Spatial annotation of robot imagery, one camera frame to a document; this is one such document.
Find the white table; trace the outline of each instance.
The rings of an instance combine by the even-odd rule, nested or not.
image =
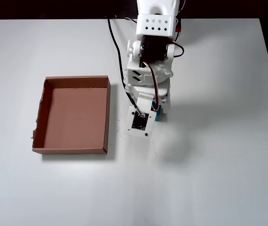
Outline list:
[[[126,67],[135,24],[111,22]],[[258,19],[182,21],[170,113],[123,134],[106,20],[0,21],[0,226],[268,225],[268,55]],[[108,75],[107,155],[32,152],[46,76]]]

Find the cardboard box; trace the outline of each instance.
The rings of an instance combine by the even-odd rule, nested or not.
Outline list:
[[[32,150],[40,154],[107,153],[107,76],[47,77]]]

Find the cable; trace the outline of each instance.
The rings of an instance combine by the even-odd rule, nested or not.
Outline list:
[[[115,41],[115,38],[114,38],[114,35],[113,35],[113,32],[112,32],[112,29],[111,29],[111,24],[110,24],[110,19],[107,19],[108,20],[108,26],[109,26],[109,30],[110,30],[110,34],[111,34],[111,37],[112,37],[112,40],[114,42],[114,45],[116,47],[116,50],[117,50],[117,54],[118,54],[118,61],[119,61],[119,70],[120,70],[120,77],[121,77],[121,82],[123,83],[123,86],[124,88],[126,87],[125,83],[124,83],[124,74],[123,74],[123,67],[122,67],[122,64],[121,64],[121,56],[120,56],[120,51],[119,51],[119,48],[118,48],[118,45]],[[131,95],[126,92],[130,102],[134,105],[135,109],[137,110],[138,114],[139,115],[142,115],[141,111],[138,109],[135,101],[133,100],[133,98],[131,97]]]
[[[178,39],[178,36],[179,36],[179,33],[180,33],[180,32],[178,32],[178,33],[177,33],[177,36],[176,36],[176,38],[175,38],[175,41],[177,41],[177,39]]]
[[[133,20],[133,19],[131,19],[131,18],[129,18],[129,17],[125,17],[124,19],[125,19],[125,20],[131,20],[132,22],[137,23],[137,21],[135,21],[135,20]]]
[[[159,110],[159,94],[158,94],[158,84],[157,84],[157,79],[156,79],[156,75],[153,71],[153,69],[151,68],[151,66],[147,63],[147,62],[143,62],[146,66],[148,66],[151,70],[151,74],[153,77],[153,81],[154,81],[154,88],[155,88],[155,97],[156,97],[156,109],[152,106],[152,110],[157,112]]]
[[[174,42],[172,40],[170,40],[170,43],[172,43],[172,44],[174,44],[174,45],[176,45],[176,46],[178,46],[178,47],[180,47],[182,49],[182,53],[179,54],[179,55],[175,55],[174,58],[175,57],[181,57],[183,55],[183,53],[184,53],[184,48],[181,45],[179,45],[178,43],[176,43],[176,42]]]
[[[184,0],[183,6],[181,7],[181,9],[178,11],[178,13],[180,13],[182,11],[182,9],[184,8],[186,0]]]

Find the black chip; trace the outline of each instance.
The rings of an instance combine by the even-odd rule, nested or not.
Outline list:
[[[149,114],[144,114],[144,116],[140,116],[137,111],[135,111],[134,120],[132,124],[133,129],[140,129],[145,131],[145,127],[147,126]]]

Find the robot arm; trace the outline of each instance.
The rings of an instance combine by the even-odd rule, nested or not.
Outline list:
[[[179,0],[137,0],[137,5],[137,41],[128,42],[124,83],[139,110],[129,108],[126,132],[150,137],[157,111],[167,113],[170,109]]]

